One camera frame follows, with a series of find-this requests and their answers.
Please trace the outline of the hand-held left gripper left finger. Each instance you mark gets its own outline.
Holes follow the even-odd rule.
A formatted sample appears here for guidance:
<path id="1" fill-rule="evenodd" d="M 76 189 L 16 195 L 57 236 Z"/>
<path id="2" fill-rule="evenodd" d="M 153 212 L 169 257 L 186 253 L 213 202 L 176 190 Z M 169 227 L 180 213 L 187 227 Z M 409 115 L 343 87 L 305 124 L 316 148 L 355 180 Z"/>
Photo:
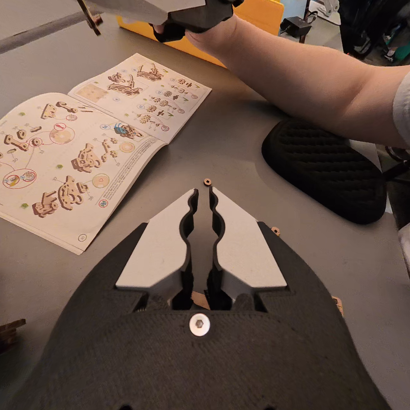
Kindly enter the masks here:
<path id="1" fill-rule="evenodd" d="M 183 290 L 182 275 L 189 272 L 193 215 L 199 192 L 193 188 L 147 223 L 116 288 L 147 292 L 172 300 Z"/>

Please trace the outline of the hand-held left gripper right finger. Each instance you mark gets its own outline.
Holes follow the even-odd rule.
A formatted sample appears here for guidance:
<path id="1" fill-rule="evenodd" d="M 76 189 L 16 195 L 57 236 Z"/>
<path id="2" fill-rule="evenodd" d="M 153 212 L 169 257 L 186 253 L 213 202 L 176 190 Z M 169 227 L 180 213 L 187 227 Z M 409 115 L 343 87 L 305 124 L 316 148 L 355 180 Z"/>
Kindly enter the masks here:
<path id="1" fill-rule="evenodd" d="M 241 294 L 284 290 L 287 282 L 256 218 L 214 187 L 209 206 L 218 236 L 213 246 L 213 266 L 221 275 L 217 288 L 232 301 Z"/>

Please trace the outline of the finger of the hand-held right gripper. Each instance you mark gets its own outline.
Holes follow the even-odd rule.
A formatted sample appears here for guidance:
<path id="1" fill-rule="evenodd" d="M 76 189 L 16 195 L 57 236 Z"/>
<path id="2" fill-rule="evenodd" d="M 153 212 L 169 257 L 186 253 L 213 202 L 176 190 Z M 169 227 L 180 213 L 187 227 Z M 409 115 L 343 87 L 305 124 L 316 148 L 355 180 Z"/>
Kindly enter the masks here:
<path id="1" fill-rule="evenodd" d="M 92 9 L 111 13 L 131 21 L 160 25 L 171 12 L 206 5 L 204 0 L 90 0 L 85 4 Z"/>

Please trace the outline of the person's right forearm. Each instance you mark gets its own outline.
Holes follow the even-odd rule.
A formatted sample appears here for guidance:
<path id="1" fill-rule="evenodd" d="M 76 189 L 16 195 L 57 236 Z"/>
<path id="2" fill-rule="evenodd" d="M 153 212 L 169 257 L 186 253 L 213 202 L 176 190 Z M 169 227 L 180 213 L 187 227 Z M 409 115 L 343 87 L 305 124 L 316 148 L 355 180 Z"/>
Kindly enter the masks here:
<path id="1" fill-rule="evenodd" d="M 409 67 L 373 66 L 340 51 L 240 21 L 225 63 L 286 114 L 356 141 L 409 148 Z"/>

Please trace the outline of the partly built wooden model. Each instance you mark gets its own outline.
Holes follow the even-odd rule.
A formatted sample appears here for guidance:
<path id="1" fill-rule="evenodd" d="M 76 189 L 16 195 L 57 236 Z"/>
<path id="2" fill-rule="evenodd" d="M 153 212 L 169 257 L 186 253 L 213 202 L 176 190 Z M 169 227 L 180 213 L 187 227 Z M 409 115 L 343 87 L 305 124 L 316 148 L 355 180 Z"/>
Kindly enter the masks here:
<path id="1" fill-rule="evenodd" d="M 88 26 L 93 30 L 96 36 L 100 36 L 101 32 L 99 26 L 103 23 L 100 13 L 92 9 L 91 6 L 84 0 L 76 0 L 76 2 L 78 3 L 81 11 L 84 13 L 85 21 Z"/>

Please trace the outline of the model instruction booklet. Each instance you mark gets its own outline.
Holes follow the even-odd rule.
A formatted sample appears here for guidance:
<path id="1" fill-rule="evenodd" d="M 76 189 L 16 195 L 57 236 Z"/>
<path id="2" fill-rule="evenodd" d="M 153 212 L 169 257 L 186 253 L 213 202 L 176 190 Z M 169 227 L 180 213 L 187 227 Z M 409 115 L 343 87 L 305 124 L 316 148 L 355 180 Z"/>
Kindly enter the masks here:
<path id="1" fill-rule="evenodd" d="M 212 91 L 134 54 L 1 119 L 1 217 L 77 255 Z"/>

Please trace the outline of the person's right hand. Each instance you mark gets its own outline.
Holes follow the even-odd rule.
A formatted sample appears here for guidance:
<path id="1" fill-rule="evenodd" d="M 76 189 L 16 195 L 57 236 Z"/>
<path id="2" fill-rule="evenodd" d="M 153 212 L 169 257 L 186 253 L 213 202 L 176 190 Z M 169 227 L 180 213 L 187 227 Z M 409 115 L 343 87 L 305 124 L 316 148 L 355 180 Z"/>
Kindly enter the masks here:
<path id="1" fill-rule="evenodd" d="M 235 14 L 204 33 L 185 31 L 185 37 L 197 49 L 218 59 L 229 69 L 240 61 L 239 40 L 248 22 Z"/>

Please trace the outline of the yellow plastic tray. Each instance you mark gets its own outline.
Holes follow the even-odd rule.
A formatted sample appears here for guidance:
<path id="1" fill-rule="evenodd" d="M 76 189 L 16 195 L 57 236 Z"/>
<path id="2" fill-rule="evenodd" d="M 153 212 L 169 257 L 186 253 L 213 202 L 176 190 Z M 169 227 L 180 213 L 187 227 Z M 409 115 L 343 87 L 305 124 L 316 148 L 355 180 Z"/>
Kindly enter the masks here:
<path id="1" fill-rule="evenodd" d="M 274 0 L 245 0 L 242 5 L 235 8 L 234 13 L 240 19 L 253 24 L 263 31 L 272 35 L 278 35 L 280 23 L 283 20 L 284 5 L 280 1 Z M 148 23 L 140 21 L 127 23 L 126 20 L 120 16 L 116 16 L 116 20 L 121 28 L 157 42 L 153 34 L 153 29 Z M 218 59 L 197 49 L 185 37 L 179 41 L 166 43 L 166 45 L 170 48 L 225 68 Z"/>

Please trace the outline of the black power adapter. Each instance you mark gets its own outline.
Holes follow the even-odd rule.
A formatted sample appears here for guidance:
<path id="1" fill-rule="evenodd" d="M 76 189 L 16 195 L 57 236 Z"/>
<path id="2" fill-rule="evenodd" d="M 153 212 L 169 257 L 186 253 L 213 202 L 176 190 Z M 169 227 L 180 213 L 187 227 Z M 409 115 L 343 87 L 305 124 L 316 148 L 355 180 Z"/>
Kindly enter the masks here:
<path id="1" fill-rule="evenodd" d="M 312 27 L 312 23 L 306 22 L 304 19 L 294 16 L 284 18 L 280 24 L 280 32 L 287 33 L 293 38 L 306 36 Z"/>

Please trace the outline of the person's white shirt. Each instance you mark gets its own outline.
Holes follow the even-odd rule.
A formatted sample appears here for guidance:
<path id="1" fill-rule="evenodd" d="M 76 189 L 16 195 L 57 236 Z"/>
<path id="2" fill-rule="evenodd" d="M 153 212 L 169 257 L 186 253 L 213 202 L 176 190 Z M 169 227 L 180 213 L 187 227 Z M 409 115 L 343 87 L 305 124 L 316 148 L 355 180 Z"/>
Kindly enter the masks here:
<path id="1" fill-rule="evenodd" d="M 398 231 L 398 239 L 401 246 L 407 274 L 410 276 L 410 223 Z"/>

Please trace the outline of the black office chair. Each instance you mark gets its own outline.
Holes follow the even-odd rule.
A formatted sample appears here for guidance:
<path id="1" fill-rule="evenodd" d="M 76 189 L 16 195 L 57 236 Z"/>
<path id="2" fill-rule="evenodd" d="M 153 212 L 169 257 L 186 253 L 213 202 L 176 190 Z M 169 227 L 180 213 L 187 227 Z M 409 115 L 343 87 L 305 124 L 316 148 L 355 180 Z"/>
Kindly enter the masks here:
<path id="1" fill-rule="evenodd" d="M 379 50 L 397 65 L 397 51 L 409 45 L 409 6 L 407 0 L 340 1 L 343 52 L 363 61 Z"/>

